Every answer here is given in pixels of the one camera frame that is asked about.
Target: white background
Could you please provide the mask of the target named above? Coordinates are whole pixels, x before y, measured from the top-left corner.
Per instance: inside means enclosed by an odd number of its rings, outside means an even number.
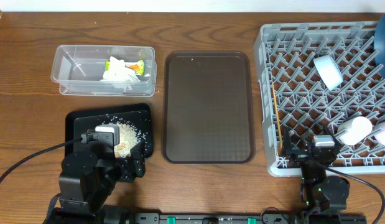
[[[9,11],[385,12],[385,0],[0,0]]]

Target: black cable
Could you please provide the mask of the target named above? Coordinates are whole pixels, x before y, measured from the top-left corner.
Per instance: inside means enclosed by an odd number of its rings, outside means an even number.
[[[350,179],[356,180],[356,181],[358,181],[358,182],[360,182],[360,183],[362,183],[364,185],[367,185],[367,186],[373,188],[375,191],[377,191],[377,193],[381,197],[381,208],[380,208],[380,212],[379,212],[378,216],[375,218],[375,220],[372,222],[372,224],[376,224],[378,221],[380,221],[380,218],[383,215],[383,212],[385,210],[385,197],[384,197],[384,195],[383,195],[383,193],[381,192],[380,189],[378,189],[375,185],[373,185],[373,184],[371,184],[371,183],[369,183],[369,182],[367,182],[365,180],[362,180],[362,179],[359,179],[357,177],[354,177],[353,175],[345,174],[343,172],[340,172],[340,171],[331,169],[329,167],[326,167],[326,166],[322,165],[321,163],[319,163],[318,161],[316,161],[315,159],[314,159],[314,161],[317,163],[317,166],[319,166],[319,167],[321,167],[321,168],[323,168],[323,169],[325,169],[327,171],[334,172],[335,174],[342,175],[344,177],[348,177]]]
[[[73,144],[75,142],[78,142],[78,141],[81,141],[81,138],[78,138],[78,139],[73,139],[73,140],[70,140],[70,141],[67,141],[67,142],[64,142],[64,143],[61,143],[59,145],[56,145],[56,146],[53,146],[53,147],[50,147],[48,149],[44,149],[44,150],[41,150],[39,152],[36,152],[36,153],[33,153],[32,155],[30,156],[27,156],[23,159],[21,159],[19,162],[17,162],[16,164],[14,164],[12,167],[10,167],[10,169],[8,169],[7,171],[5,171],[5,173],[3,173],[3,175],[0,177],[0,184],[1,182],[4,180],[4,178],[6,178],[14,169],[16,169],[17,167],[19,167],[21,164],[23,164],[24,162],[28,161],[29,159],[33,158],[33,157],[36,157],[36,156],[39,156],[43,153],[46,153],[46,152],[50,152],[50,151],[53,151],[54,149],[58,149],[62,146],[67,146],[69,144]]]
[[[261,215],[260,215],[260,221],[261,221],[261,223],[264,224],[264,221],[263,221],[262,218],[263,218],[263,215],[265,214],[265,212],[266,212],[268,209],[275,209],[275,210],[277,210],[277,211],[279,212],[279,214],[282,215],[282,217],[289,223],[289,219],[286,218],[286,217],[284,216],[284,214],[283,214],[278,208],[276,208],[276,207],[268,207],[268,208],[264,209],[264,211],[262,211],[262,213],[261,213]]]

